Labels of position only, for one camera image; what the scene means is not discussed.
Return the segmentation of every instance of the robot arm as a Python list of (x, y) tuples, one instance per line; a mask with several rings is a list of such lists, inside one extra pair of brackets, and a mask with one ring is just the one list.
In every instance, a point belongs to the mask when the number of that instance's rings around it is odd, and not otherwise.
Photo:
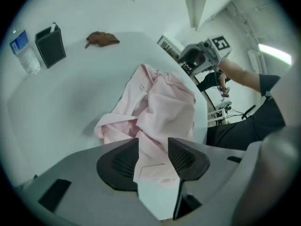
[(205, 42), (190, 44), (179, 56), (179, 63), (189, 76), (216, 68), (231, 52), (229, 43), (223, 36), (208, 37)]

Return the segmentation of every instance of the white table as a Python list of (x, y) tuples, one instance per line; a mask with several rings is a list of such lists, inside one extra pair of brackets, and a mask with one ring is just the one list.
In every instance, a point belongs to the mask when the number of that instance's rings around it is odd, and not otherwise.
[(196, 94), (195, 141), (206, 141), (207, 104), (188, 75), (143, 33), (115, 35), (120, 44), (85, 49), (82, 40), (65, 48), (66, 58), (36, 76), (27, 76), (9, 99), (13, 131), (34, 166), (32, 175), (71, 153), (102, 143), (93, 134), (94, 126), (113, 109), (140, 63), (179, 72)]

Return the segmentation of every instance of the brown leather glove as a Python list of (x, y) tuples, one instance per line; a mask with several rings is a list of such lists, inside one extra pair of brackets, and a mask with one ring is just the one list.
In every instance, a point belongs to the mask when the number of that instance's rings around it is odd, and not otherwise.
[(90, 44), (98, 44), (100, 47), (104, 47), (107, 45), (120, 43), (120, 41), (111, 33), (105, 33), (105, 32), (93, 32), (88, 37), (87, 40), (89, 41), (86, 44), (86, 48)]

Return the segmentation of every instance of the blue bottle label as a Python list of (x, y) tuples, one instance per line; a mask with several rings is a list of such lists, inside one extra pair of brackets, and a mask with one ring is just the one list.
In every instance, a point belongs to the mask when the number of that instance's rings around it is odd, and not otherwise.
[(9, 45), (14, 54), (18, 54), (28, 43), (28, 38), (25, 30), (16, 37)]

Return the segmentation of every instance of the black tissue box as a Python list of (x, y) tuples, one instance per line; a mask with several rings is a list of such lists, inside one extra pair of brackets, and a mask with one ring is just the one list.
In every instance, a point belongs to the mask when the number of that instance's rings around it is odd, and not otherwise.
[(61, 29), (57, 25), (52, 33), (50, 29), (51, 27), (36, 34), (36, 45), (47, 68), (66, 57)]

